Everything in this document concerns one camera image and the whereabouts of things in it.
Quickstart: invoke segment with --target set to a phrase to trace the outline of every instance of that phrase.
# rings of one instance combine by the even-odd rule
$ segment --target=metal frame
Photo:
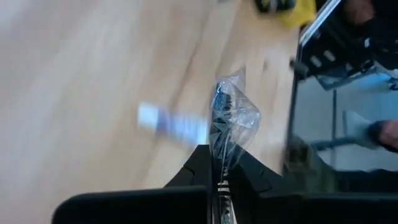
[[[319,10],[317,18],[301,31],[298,44],[304,47],[340,2],[341,0],[328,0]]]

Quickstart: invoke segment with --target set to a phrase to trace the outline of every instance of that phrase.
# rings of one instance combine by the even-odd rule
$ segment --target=plastic bag
[[[213,175],[219,177],[218,208],[221,223],[233,223],[231,197],[225,186],[228,172],[239,161],[244,148],[256,134],[261,120],[260,111],[244,95],[246,67],[228,77],[220,78],[210,102],[209,145],[216,168]]]

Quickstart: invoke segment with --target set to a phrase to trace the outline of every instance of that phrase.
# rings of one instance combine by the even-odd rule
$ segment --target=packaging
[[[209,147],[213,175],[219,179],[216,211],[221,223],[233,223],[232,201],[228,192],[228,172],[238,162],[261,120],[258,108],[245,96],[246,67],[217,80],[210,101]]]

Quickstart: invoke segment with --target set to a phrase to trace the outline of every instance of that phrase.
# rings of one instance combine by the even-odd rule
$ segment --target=blurred white object
[[[170,136],[177,141],[197,146],[206,144],[208,121],[198,116],[171,113],[148,102],[138,106],[138,126],[150,129],[156,134]]]

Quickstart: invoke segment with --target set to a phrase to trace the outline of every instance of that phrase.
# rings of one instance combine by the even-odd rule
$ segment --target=wood grain
[[[208,114],[242,65],[262,113],[248,151],[279,170],[297,30],[251,1],[15,0],[0,23],[0,223],[49,223],[83,192],[163,186],[192,149],[136,128],[140,101]]]

